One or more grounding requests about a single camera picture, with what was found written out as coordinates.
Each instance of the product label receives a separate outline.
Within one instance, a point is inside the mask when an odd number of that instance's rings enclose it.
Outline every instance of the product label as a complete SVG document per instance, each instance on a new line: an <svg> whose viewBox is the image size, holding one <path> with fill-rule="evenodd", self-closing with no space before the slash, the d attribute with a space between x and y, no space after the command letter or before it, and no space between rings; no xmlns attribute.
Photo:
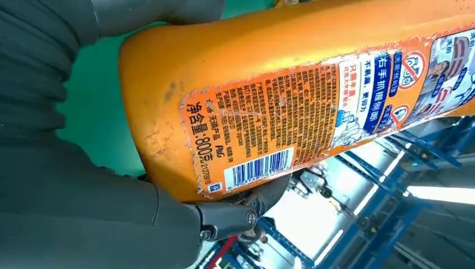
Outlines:
<svg viewBox="0 0 475 269"><path fill-rule="evenodd" d="M475 96L475 30L443 36L432 43L429 71L405 125L444 114Z"/></svg>
<svg viewBox="0 0 475 269"><path fill-rule="evenodd" d="M474 43L441 33L193 92L181 114L199 189L240 192L466 104Z"/></svg>

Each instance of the orange bottle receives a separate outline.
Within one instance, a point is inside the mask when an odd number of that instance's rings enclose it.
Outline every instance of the orange bottle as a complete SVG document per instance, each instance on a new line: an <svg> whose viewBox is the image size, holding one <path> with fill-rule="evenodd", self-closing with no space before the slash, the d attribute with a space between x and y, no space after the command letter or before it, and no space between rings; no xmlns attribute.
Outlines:
<svg viewBox="0 0 475 269"><path fill-rule="evenodd" d="M316 1L160 26L120 52L153 181L218 199L446 115L475 114L475 2Z"/></svg>

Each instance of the metal rack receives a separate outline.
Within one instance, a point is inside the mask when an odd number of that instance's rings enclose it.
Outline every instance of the metal rack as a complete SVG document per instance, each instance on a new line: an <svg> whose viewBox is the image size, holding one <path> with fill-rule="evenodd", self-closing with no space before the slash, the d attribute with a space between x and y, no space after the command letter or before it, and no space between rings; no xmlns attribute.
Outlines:
<svg viewBox="0 0 475 269"><path fill-rule="evenodd" d="M461 118L457 124L453 124L449 128L426 137L419 138L408 131L403 131L386 139L395 147L404 151L417 165L425 166L431 170L438 170L441 166L440 164L446 163L458 168L463 165L462 161L459 161L462 156L461 153L475 137L474 126L475 118L465 117ZM438 141L436 146L431 145L430 142L433 140ZM408 149L402 143L410 143L412 146ZM384 175L379 169L373 167L351 151L336 156L336 159L377 186L377 190L358 217L353 216L355 218L353 224L343 232L321 263L316 265L312 258L306 256L284 235L277 231L275 227L266 223L265 220L259 220L258 225L290 254L294 257L299 257L305 268L334 268L338 263L343 263L345 264L343 268L350 269L379 268L389 257L393 248L401 247L398 246L398 240L426 205L421 200L410 195L409 197L403 196L406 186L402 185L401 177L406 171L399 165L396 166L392 173ZM393 206L389 213L385 215L385 218L379 220L378 223L372 223L372 219L381 208L390 203ZM366 220L366 225L362 225L361 220ZM359 240L361 248L358 248L357 251L353 249L351 254L347 254L357 240ZM345 254L351 257L348 261L342 261L342 257ZM230 256L224 256L223 258L232 259ZM252 259L247 258L246 261L254 268L260 268L254 264ZM229 262L236 269L242 268L235 266L235 261Z"/></svg>

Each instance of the blue metal shelf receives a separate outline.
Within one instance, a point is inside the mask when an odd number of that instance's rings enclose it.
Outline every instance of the blue metal shelf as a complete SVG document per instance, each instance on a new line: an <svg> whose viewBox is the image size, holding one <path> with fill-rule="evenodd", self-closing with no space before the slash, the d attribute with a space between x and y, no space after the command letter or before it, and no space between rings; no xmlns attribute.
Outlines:
<svg viewBox="0 0 475 269"><path fill-rule="evenodd" d="M475 138L474 127L475 117L466 117L455 126L446 128L440 132L433 133L430 136L419 138L408 131L402 131L400 135L393 135L388 137L387 140L394 144L395 147L401 151L404 151L407 156L415 159L419 164L426 165L433 170L438 169L437 166L432 163L434 160L433 158L423 157L416 151L407 149L401 144L401 142L411 143L411 145L415 145L423 149L426 153L445 160L455 167L460 167L462 164L457 161L456 156L460 152L463 152ZM430 139L440 139L441 137L444 139L440 141L439 148L429 144ZM408 198L402 197L402 193L406 189L399 184L398 180L405 173L405 171L400 166L396 166L391 174L385 176L379 169L373 167L353 152L347 151L343 155L336 156L336 159L347 165L369 182L378 186L378 189L376 190L373 197L369 200L367 205L359 214L360 218L372 217L391 197L395 198L394 201L397 203L397 205L382 222L382 224L376 228L377 232L375 234L365 234L355 219L354 223L343 232L336 244L318 266L314 264L315 262L313 259L306 256L284 235L277 231L274 226L270 225L263 219L259 220L257 225L265 230L269 236L273 237L294 257L299 257L302 261L302 264L306 268L332 268L338 262L339 257L347 253L352 243L358 236L364 236L366 239L366 244L359 250L359 253L355 256L356 258L354 258L351 262L350 269L379 268L391 254L392 249L404 234L406 229L411 225L411 222L425 206L421 200L412 196ZM349 159L354 160L358 165L353 164L353 162L349 161ZM380 178L383 176L385 176L385 180L380 182ZM242 255L252 266L259 268L253 263L251 259L249 259L249 257L245 257L245 253L239 252L239 248L236 248L235 251L238 251L238 253Z"/></svg>

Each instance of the white label sticker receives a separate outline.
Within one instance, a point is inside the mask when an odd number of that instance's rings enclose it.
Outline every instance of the white label sticker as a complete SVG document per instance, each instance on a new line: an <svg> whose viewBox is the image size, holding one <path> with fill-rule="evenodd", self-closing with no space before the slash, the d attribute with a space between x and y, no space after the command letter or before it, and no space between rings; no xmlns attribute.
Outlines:
<svg viewBox="0 0 475 269"><path fill-rule="evenodd" d="M294 158L294 147L258 159L239 164L224 170L226 190L247 185L258 179L270 177L289 169Z"/></svg>

